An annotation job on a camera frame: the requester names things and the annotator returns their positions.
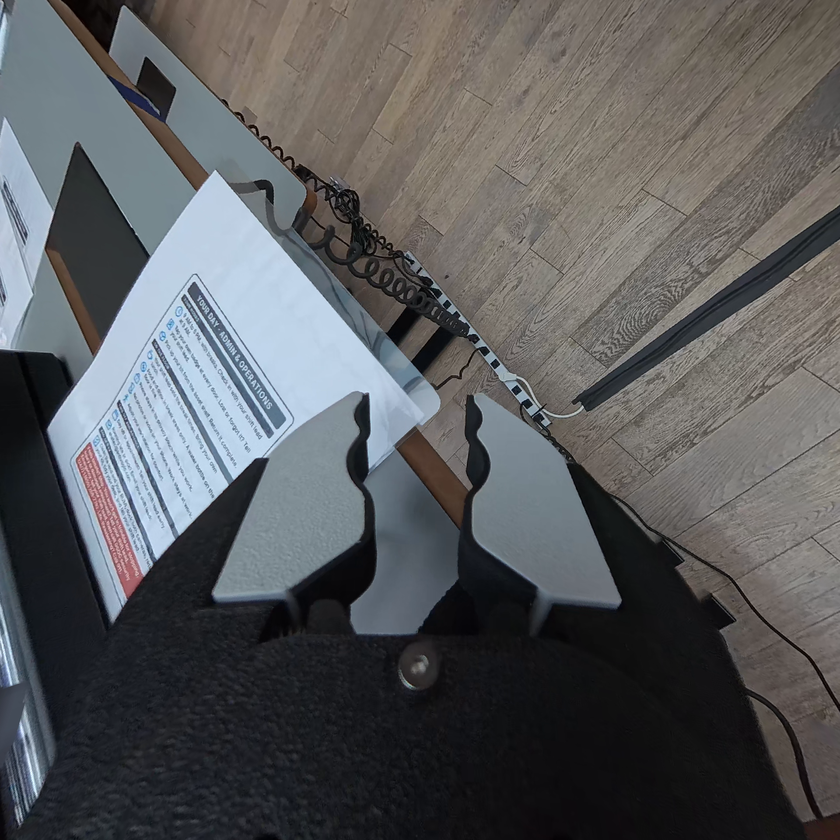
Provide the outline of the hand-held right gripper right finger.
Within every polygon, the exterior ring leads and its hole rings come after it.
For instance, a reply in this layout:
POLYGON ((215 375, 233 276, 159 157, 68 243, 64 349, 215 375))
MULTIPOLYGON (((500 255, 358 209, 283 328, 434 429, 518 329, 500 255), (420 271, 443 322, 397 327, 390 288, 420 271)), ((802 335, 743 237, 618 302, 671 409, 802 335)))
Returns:
POLYGON ((458 582, 480 620, 513 607, 535 636, 555 606, 615 611, 622 597, 568 461, 488 395, 469 397, 458 582))

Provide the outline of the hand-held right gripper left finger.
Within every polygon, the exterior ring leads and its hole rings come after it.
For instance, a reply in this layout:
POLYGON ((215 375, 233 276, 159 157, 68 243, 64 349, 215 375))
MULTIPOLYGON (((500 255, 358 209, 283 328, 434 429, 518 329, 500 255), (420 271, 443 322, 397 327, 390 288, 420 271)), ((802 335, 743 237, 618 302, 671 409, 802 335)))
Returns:
POLYGON ((370 397, 352 392, 272 452, 213 588, 217 606, 266 607, 279 634, 354 636, 373 582, 370 397))

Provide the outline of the black laminator machine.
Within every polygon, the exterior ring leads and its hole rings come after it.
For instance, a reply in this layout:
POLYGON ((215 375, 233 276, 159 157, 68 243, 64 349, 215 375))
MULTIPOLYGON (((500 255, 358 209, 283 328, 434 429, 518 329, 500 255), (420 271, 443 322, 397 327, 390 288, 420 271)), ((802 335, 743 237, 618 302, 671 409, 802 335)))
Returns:
POLYGON ((77 688, 109 628, 47 427, 69 394, 55 355, 2 351, 2 604, 17 673, 28 685, 15 752, 39 782, 60 762, 77 688))

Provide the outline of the laminated printed sheet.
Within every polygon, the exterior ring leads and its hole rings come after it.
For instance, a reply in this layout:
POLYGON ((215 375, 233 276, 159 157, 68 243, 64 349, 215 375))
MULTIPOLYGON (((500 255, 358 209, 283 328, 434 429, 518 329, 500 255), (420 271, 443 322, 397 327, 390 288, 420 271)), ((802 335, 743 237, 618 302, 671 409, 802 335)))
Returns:
POLYGON ((212 174, 48 428, 108 621, 255 459, 351 392, 375 469, 422 409, 212 174))

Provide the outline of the black desk leg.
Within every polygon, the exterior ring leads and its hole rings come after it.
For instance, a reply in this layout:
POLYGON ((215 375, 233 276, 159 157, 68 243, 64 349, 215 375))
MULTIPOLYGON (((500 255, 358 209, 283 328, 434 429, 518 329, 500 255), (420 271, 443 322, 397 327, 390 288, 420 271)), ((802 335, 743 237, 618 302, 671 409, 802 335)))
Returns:
POLYGON ((403 309, 385 332, 421 374, 455 338, 452 332, 409 308, 403 309))

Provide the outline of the grey desk with blue tape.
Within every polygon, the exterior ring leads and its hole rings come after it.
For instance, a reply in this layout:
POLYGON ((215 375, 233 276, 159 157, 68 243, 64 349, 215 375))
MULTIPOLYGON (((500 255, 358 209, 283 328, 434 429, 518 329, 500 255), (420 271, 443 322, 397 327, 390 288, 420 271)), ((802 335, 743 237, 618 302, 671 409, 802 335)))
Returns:
POLYGON ((176 88, 165 124, 202 168, 229 183, 270 182, 279 227, 303 233, 317 206, 314 192, 127 6, 119 11, 109 55, 136 89, 143 59, 151 58, 176 88))

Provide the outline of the white power strip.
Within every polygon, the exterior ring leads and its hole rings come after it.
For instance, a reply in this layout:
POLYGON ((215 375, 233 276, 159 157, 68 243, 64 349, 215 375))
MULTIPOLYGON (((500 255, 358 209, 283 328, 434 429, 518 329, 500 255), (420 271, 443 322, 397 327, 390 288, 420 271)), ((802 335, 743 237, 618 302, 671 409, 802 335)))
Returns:
POLYGON ((411 280, 420 280, 421 286, 425 291, 430 293, 435 302, 440 305, 444 312, 453 317, 459 324, 466 329, 463 338, 468 341, 473 350, 467 363, 462 367, 459 373, 450 374, 443 381, 438 384, 433 384, 434 390, 437 392, 450 382, 460 382, 464 378, 464 373, 469 368, 470 362, 476 355, 480 355, 483 361, 492 370, 499 382, 504 384, 509 392, 515 397, 520 408, 528 414, 528 417, 535 421, 543 429, 548 429, 553 421, 562 418, 576 417, 583 412, 583 407, 579 406, 571 414, 561 415, 552 413, 546 409, 545 405, 541 404, 536 395, 533 393, 530 384, 523 377, 518 376, 502 363, 501 358, 494 352, 494 350, 484 341, 480 334, 475 330, 469 320, 463 316, 455 303, 447 295, 447 293, 438 285, 436 280, 426 271, 422 263, 415 257, 415 255, 407 250, 403 253, 401 258, 402 265, 411 280))

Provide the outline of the blue tape strip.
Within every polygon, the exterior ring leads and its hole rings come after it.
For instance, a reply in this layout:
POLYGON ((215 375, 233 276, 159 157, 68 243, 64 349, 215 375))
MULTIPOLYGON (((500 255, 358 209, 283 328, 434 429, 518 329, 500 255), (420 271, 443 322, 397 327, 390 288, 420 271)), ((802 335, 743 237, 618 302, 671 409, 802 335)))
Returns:
POLYGON ((107 76, 107 78, 111 81, 113 86, 117 89, 120 93, 122 98, 128 102, 129 104, 137 107, 143 112, 150 114, 155 119, 158 119, 161 122, 165 122, 165 119, 161 116, 161 112, 158 108, 153 105, 152 101, 144 96, 143 93, 140 91, 135 90, 134 88, 123 84, 120 80, 115 77, 107 76))

